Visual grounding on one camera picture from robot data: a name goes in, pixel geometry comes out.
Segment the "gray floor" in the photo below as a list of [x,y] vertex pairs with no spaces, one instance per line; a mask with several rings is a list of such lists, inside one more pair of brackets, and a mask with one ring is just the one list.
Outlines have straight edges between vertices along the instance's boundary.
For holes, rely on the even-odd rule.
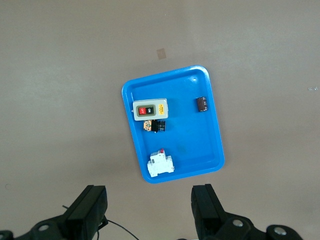
[[[191,189],[210,183],[260,230],[319,239],[319,16],[311,0],[1,1],[0,229],[21,235],[95,184],[141,240],[195,239]],[[225,165],[149,184],[121,88],[195,64],[210,73]],[[133,238],[109,225],[100,239]]]

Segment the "white circuit breaker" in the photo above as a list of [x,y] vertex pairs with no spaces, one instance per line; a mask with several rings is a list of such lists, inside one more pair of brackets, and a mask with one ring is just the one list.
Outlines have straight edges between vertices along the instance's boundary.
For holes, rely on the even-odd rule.
[[152,178],[162,173],[173,173],[175,170],[171,156],[166,156],[163,148],[151,153],[147,168]]

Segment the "plastic tray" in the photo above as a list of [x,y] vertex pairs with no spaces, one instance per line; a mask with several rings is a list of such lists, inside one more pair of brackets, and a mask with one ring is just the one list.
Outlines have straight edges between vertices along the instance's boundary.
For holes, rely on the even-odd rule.
[[[225,162],[208,71],[199,65],[158,73],[126,82],[122,97],[143,178],[157,184],[215,172]],[[206,97],[208,110],[198,111],[196,98]],[[143,130],[135,121],[133,101],[166,98],[165,132]],[[172,173],[151,177],[150,154],[164,148],[175,167]]]

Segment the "concrete floor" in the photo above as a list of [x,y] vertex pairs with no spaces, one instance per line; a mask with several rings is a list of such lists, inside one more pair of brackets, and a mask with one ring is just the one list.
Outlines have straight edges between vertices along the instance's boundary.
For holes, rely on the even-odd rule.
[[[260,230],[319,239],[319,16],[311,0],[1,1],[0,229],[19,236],[94,184],[141,240],[196,239],[191,189],[210,183]],[[190,65],[210,73],[225,165],[149,184],[121,88]],[[133,238],[110,224],[100,239]]]

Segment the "blue tray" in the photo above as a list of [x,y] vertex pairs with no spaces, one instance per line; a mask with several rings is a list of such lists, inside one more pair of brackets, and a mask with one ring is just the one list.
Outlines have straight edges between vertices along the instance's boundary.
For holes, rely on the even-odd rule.
[[[208,110],[198,111],[196,98],[206,97]],[[218,171],[225,162],[208,71],[199,65],[126,82],[122,98],[143,178],[157,184]],[[165,132],[146,132],[135,121],[133,101],[167,99]],[[150,154],[164,148],[172,156],[174,172],[151,177]]]

